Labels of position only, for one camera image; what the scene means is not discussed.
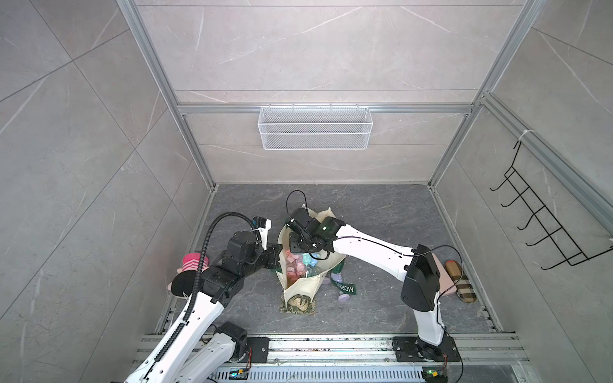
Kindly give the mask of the pink hourglass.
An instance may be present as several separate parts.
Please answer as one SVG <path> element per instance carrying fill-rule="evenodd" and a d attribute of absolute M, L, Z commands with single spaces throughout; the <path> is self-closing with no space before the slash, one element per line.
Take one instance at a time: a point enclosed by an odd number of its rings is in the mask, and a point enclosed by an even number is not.
<path fill-rule="evenodd" d="M 287 283 L 291 286 L 299 278 L 296 266 L 297 260 L 289 249 L 285 251 Z"/>

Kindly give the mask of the cream canvas tote bag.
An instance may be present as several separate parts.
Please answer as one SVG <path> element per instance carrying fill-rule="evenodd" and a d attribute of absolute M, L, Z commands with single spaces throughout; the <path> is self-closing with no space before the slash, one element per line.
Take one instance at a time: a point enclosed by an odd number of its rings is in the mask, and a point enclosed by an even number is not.
<path fill-rule="evenodd" d="M 315 311 L 314 297 L 324 284 L 330 284 L 338 289 L 339 295 L 357 294 L 354 284 L 336 283 L 330 278 L 331 273 L 342 274 L 346 255 L 335 252 L 319 252 L 315 254 L 294 254 L 297 260 L 296 271 L 299 278 L 291 286 L 287 283 L 285 251 L 289 248 L 290 229 L 285 226 L 278 242 L 283 250 L 279 257 L 280 268 L 276 270 L 279 282 L 284 289 L 282 311 L 291 314 L 313 314 Z"/>

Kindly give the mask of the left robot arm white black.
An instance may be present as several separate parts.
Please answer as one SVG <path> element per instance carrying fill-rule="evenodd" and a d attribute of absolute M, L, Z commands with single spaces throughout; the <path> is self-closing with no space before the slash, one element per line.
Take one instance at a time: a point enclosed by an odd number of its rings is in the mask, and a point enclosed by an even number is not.
<path fill-rule="evenodd" d="M 206 250 L 216 226 L 236 217 L 249 226 L 228 241 L 220 264 L 204 267 Z M 153 352 L 127 377 L 128 382 L 203 382 L 226 362 L 248 362 L 247 331 L 231 322 L 219 326 L 198 353 L 193 350 L 209 327 L 244 286 L 248 276 L 279 265 L 279 244 L 268 242 L 271 220 L 224 212 L 209 226 L 201 246 L 193 291 L 181 316 Z"/>

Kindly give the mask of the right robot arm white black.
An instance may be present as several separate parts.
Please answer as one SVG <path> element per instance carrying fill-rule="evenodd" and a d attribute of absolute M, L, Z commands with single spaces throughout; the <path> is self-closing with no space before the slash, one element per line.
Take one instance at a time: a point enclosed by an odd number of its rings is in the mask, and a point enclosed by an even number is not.
<path fill-rule="evenodd" d="M 387 282 L 391 279 L 401 282 L 401 300 L 412 310 L 418 326 L 418 355 L 431 361 L 451 356 L 444 350 L 451 344 L 451 338 L 440 312 L 441 273 L 428 247 L 419 245 L 413 249 L 390 244 L 333 216 L 318 220 L 310 216 L 305 207 L 290 214 L 287 226 L 291 230 L 291 248 L 315 257 L 320 252 L 340 253 L 386 272 Z"/>

